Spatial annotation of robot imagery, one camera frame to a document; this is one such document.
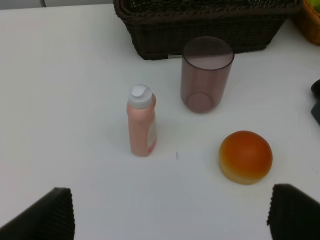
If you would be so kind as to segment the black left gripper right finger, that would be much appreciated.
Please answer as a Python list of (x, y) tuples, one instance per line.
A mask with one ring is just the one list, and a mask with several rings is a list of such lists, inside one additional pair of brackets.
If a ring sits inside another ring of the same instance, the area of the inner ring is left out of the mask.
[(273, 240), (318, 240), (320, 203), (291, 184), (275, 184), (266, 223)]

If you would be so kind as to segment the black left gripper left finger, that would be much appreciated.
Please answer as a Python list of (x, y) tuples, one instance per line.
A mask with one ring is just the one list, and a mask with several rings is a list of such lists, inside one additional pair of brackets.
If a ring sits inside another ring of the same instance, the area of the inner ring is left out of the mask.
[(2, 240), (73, 240), (72, 192), (55, 187), (0, 228)]

